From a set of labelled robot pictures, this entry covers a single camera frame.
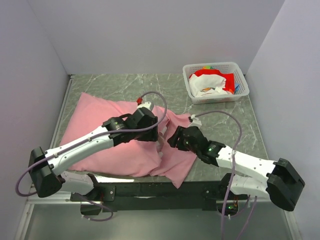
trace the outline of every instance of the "pink towel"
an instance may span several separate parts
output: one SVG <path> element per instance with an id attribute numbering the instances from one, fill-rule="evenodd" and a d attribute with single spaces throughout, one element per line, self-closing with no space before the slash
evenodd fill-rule
<path id="1" fill-rule="evenodd" d="M 82 93 L 60 144 L 67 144 L 86 135 L 111 117 L 132 114 L 136 109 L 135 102 L 114 102 Z M 160 118 L 164 109 L 155 106 L 152 112 Z M 179 188 L 188 175 L 196 155 L 190 151 L 170 147 L 167 140 L 174 134 L 177 126 L 189 125 L 188 117 L 188 114 L 176 115 L 170 110 L 167 111 L 166 118 L 158 126 L 159 132 L 167 127 L 163 139 L 159 139 L 160 146 L 155 142 L 132 140 L 97 152 L 74 164 L 70 170 L 134 177 L 166 176 L 176 188 Z"/>

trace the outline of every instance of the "gray marble surface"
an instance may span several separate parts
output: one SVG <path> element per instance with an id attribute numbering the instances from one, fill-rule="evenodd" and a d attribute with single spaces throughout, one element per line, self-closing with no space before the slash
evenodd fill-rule
<path id="1" fill-rule="evenodd" d="M 70 89 L 62 112 L 55 146 L 57 147 L 68 126 L 82 92 L 112 101 L 136 101 L 146 91 L 158 91 L 165 97 L 168 109 L 176 114 L 199 114 L 209 110 L 222 110 L 234 115 L 242 125 L 243 135 L 237 150 L 258 158 L 267 159 L 267 153 L 258 128 L 249 97 L 236 102 L 192 104 L 182 74 L 101 74 L 72 75 Z M 163 106 L 155 95 L 147 95 L 147 101 Z M 203 134 L 210 140 L 233 146 L 239 129 L 232 118 L 221 113 L 201 117 Z M 219 181 L 230 172 L 228 169 L 203 163 L 197 159 L 186 181 Z M 168 182 L 164 176 L 121 177 L 135 182 Z"/>

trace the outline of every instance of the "gray wall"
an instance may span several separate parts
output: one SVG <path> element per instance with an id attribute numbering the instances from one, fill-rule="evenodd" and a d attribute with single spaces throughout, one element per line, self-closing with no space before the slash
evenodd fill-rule
<path id="1" fill-rule="evenodd" d="M 28 0 L 69 74 L 247 72 L 284 0 Z"/>
<path id="2" fill-rule="evenodd" d="M 320 1 L 287 0 L 246 75 L 270 158 L 290 160 L 306 182 L 295 215 L 320 239 Z"/>
<path id="3" fill-rule="evenodd" d="M 67 74 L 26 0 L 0 3 L 0 235 L 13 239 L 25 198 L 15 184 L 30 151 L 47 148 L 67 86 Z M 26 192 L 30 177 L 23 181 Z"/>

